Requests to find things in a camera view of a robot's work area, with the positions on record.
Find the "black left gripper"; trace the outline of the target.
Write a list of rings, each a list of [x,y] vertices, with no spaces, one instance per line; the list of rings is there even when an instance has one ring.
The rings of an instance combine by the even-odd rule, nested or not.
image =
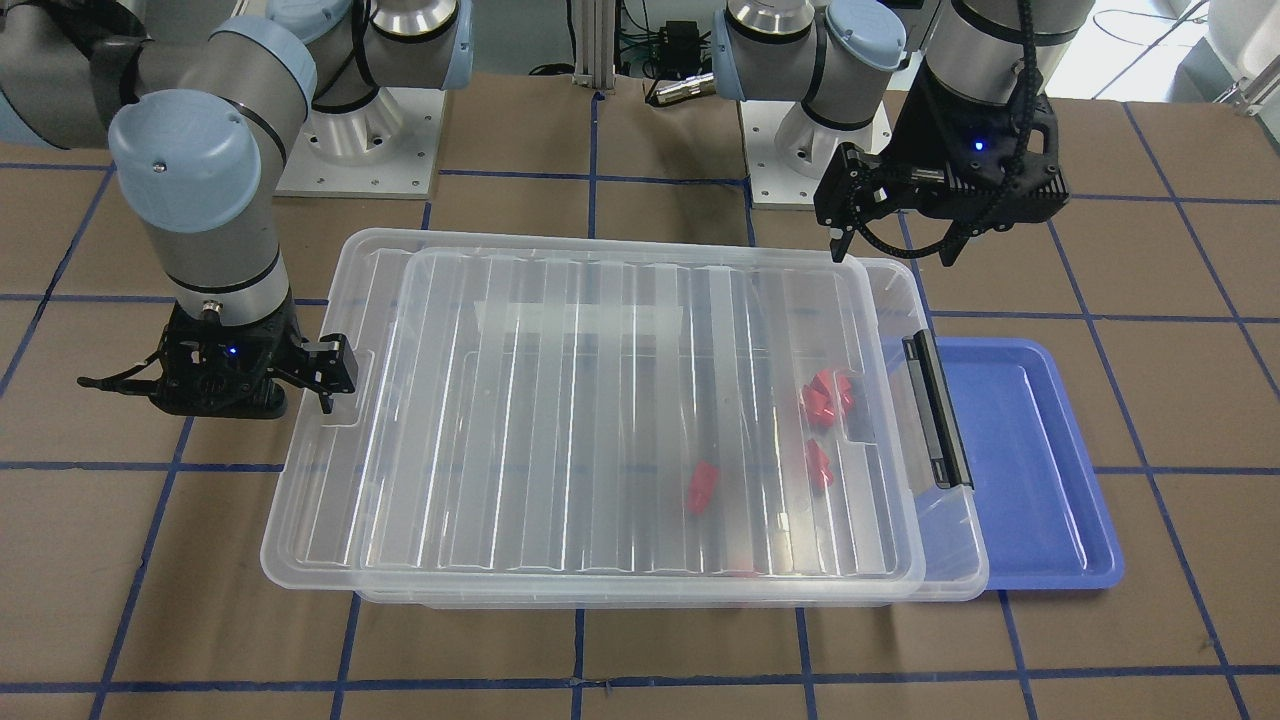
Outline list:
[[[954,220],[937,252],[942,266],[954,266],[969,242],[986,232],[986,223],[973,220],[996,197],[1018,155],[1023,108],[1021,88],[1007,102],[991,105],[952,92],[934,76],[918,76],[881,155],[840,143],[815,188],[815,219],[829,232],[832,261],[846,258],[858,234],[873,249],[900,258],[901,250],[870,228],[900,206]],[[1059,141],[1057,117],[1039,94],[1021,170],[989,222],[1042,223],[1068,204]],[[876,197],[879,191],[886,199]]]

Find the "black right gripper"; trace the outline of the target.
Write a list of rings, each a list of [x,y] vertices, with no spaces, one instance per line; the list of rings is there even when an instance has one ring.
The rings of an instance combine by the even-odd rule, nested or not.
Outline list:
[[[335,396],[356,392],[353,346],[346,334],[294,345],[300,338],[291,300],[247,325],[206,322],[175,305],[157,350],[124,372],[102,378],[79,375],[78,386],[148,397],[155,407],[179,416],[282,418],[288,398],[278,378],[311,391],[323,414],[333,414]],[[159,379],[138,378],[159,361]]]

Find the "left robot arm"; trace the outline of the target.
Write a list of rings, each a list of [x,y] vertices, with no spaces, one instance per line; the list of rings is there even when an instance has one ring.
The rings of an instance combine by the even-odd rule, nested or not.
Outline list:
[[[870,127],[909,55],[897,8],[882,1],[728,1],[710,32],[721,96],[787,101],[838,136],[809,150],[812,200],[841,263],[856,237],[896,259],[946,266],[987,232],[1041,224],[1070,200],[1059,120],[1044,90],[1088,19],[1089,1],[941,1],[922,64],[886,146]]]

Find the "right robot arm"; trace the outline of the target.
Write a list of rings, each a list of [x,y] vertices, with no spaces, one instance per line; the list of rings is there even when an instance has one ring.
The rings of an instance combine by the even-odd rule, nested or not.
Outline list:
[[[142,361],[78,384],[177,416],[274,420],[357,389],[342,333],[300,327],[273,211],[297,138],[389,88],[465,87],[468,1],[270,1],[204,41],[155,38],[122,1],[3,4],[3,141],[104,149],[174,305]]]

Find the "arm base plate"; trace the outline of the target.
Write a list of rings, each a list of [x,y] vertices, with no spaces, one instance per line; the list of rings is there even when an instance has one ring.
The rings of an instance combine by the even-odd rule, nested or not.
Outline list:
[[[448,92],[381,88],[343,114],[315,111],[278,181],[278,197],[426,200]]]
[[[892,138],[883,102],[869,124],[854,131],[817,123],[800,102],[745,101],[739,104],[739,115],[751,204],[765,210],[810,211],[817,186],[841,143],[876,154]]]

